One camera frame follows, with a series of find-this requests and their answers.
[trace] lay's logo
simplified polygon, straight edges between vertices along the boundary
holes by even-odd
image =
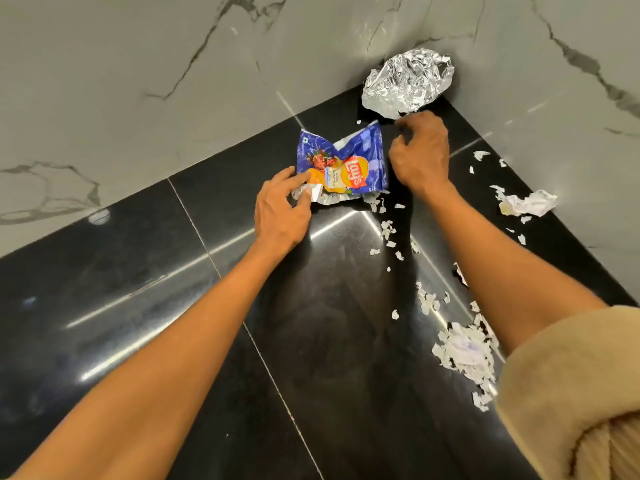
[[[364,187],[369,174],[369,162],[363,157],[352,155],[342,163],[342,181],[348,187]]]

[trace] sleeve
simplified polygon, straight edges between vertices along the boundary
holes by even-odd
[[[497,410],[544,479],[640,477],[640,309],[540,331],[507,359]]]

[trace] person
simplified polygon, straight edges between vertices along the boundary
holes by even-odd
[[[516,444],[545,479],[639,477],[639,311],[607,307],[464,201],[441,119],[425,111],[397,124],[413,138],[393,141],[396,176],[431,208],[509,355],[497,408]],[[238,265],[101,380],[12,478],[165,478],[254,298],[307,232],[310,195],[296,207],[287,195],[308,175],[293,171],[262,186],[256,239]]]

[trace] person's left hand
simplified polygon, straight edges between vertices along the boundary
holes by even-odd
[[[309,180],[309,173],[293,177],[290,166],[262,185],[255,201],[255,243],[278,259],[284,258],[304,238],[311,220],[311,193],[302,192],[295,207],[287,196]]]

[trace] hand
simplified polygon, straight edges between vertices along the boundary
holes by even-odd
[[[255,201],[255,245],[280,261],[304,238],[311,220],[311,193],[302,192],[295,207],[287,195],[309,180],[309,173],[293,177],[290,166],[262,185]]]
[[[396,126],[413,131],[409,144],[405,144],[404,136],[400,135],[389,150],[389,160],[398,180],[427,202],[452,189],[448,131],[442,120],[430,111],[423,111],[400,118]]]

